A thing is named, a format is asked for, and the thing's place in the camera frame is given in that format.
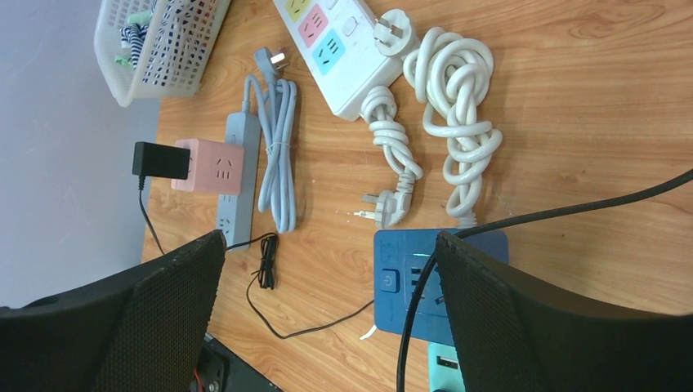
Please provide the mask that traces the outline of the blue cube socket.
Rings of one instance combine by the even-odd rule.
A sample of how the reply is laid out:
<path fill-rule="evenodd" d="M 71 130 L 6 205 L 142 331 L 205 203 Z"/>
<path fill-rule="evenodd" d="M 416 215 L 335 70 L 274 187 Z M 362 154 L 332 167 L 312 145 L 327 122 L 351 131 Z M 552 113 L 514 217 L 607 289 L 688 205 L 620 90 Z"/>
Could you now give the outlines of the blue cube socket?
<path fill-rule="evenodd" d="M 400 334 L 412 295 L 440 229 L 384 229 L 373 236 L 374 322 L 378 329 Z M 435 268 L 423 291 L 412 337 L 442 345 L 454 343 Z"/>

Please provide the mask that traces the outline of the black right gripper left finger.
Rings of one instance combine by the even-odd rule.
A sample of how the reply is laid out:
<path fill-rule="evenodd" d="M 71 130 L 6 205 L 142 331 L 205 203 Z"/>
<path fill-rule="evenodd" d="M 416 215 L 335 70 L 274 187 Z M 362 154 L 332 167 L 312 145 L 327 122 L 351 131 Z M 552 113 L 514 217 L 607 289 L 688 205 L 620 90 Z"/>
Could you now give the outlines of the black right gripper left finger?
<path fill-rule="evenodd" d="M 214 230 L 107 278 L 2 307 L 2 390 L 187 390 L 225 257 Z"/>

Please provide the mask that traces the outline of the pink cube socket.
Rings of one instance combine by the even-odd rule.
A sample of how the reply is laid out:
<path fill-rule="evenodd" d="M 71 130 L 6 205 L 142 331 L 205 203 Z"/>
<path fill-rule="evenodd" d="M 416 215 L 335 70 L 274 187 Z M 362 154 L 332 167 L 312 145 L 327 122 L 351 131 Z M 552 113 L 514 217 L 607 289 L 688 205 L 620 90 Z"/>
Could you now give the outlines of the pink cube socket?
<path fill-rule="evenodd" d="M 244 147 L 205 139 L 177 140 L 190 150 L 186 180 L 171 180 L 171 188 L 188 192 L 238 195 L 244 166 Z"/>

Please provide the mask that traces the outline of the white colourful power strip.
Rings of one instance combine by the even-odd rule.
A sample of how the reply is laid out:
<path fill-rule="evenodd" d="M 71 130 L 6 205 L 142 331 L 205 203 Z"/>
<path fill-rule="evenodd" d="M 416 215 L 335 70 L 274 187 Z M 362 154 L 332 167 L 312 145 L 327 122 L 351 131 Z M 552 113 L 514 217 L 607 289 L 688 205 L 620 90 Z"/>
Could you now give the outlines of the white colourful power strip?
<path fill-rule="evenodd" d="M 373 29 L 376 17 L 364 1 L 274 0 L 331 112 L 347 121 L 377 86 L 390 86 L 401 63 L 380 53 Z"/>

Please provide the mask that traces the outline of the light blue power strip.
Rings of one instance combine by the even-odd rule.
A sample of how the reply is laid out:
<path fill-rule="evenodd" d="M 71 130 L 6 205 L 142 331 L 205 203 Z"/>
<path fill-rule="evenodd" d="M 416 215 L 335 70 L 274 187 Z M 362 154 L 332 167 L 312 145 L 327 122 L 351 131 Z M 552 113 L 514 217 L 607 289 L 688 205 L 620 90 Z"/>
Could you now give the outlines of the light blue power strip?
<path fill-rule="evenodd" d="M 236 173 L 232 178 L 240 184 L 239 192 L 218 196 L 216 228 L 236 252 L 248 249 L 251 240 L 261 135 L 257 115 L 236 112 L 227 117 L 225 142 L 241 147 L 244 156 L 233 161 Z"/>

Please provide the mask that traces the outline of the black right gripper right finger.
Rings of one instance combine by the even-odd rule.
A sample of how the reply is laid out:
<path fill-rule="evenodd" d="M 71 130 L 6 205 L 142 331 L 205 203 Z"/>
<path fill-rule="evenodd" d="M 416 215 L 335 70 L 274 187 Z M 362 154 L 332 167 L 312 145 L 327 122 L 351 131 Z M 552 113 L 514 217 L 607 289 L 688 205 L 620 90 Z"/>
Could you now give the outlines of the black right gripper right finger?
<path fill-rule="evenodd" d="M 582 296 L 448 232 L 435 259 L 466 390 L 691 390 L 689 314 Z"/>

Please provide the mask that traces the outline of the teal charger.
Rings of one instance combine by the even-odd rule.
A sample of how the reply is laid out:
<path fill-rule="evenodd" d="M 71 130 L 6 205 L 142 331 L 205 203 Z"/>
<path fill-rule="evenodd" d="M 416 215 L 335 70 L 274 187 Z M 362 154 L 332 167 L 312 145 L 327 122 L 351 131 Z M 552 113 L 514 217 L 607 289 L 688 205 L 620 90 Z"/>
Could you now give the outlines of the teal charger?
<path fill-rule="evenodd" d="M 431 392 L 466 391 L 457 352 L 453 346 L 429 342 L 427 357 L 428 385 Z"/>

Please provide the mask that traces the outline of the small black power adapter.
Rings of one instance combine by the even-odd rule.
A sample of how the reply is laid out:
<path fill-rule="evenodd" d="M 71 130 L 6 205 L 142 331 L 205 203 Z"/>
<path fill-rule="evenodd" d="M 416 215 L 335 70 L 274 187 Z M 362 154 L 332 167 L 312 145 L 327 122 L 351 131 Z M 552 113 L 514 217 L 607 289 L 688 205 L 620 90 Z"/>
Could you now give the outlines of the small black power adapter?
<path fill-rule="evenodd" d="M 186 180 L 190 169 L 190 150 L 145 141 L 134 144 L 132 174 Z"/>

